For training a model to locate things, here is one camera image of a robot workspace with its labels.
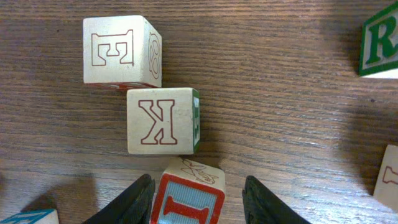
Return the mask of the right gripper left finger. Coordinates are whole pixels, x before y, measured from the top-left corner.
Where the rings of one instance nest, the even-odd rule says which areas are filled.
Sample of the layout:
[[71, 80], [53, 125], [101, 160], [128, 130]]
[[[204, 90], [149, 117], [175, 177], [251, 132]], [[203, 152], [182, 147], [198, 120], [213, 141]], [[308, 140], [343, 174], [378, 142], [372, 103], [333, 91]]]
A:
[[83, 224], [149, 224], [154, 192], [155, 180], [144, 174]]

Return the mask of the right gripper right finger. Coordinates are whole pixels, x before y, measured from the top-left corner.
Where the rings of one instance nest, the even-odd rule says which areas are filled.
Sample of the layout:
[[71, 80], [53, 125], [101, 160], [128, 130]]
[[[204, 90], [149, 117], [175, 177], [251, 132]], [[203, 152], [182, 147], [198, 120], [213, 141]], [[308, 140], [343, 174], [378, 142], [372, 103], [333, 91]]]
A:
[[247, 224], [310, 224], [252, 175], [242, 191]]

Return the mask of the red letter I block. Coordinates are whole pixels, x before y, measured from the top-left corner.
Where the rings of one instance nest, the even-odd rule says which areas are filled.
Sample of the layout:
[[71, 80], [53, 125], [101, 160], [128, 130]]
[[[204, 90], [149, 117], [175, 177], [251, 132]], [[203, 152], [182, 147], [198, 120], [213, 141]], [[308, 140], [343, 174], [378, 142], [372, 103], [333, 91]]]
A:
[[225, 192], [224, 171], [175, 157], [160, 179], [150, 222], [217, 224]]

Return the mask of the green letter R block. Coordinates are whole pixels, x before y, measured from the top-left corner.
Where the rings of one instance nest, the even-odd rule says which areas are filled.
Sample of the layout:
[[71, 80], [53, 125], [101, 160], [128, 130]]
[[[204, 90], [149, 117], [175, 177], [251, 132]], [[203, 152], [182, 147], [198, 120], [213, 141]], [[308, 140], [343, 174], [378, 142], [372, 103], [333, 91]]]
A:
[[379, 11], [363, 24], [359, 76], [397, 78], [397, 3]]

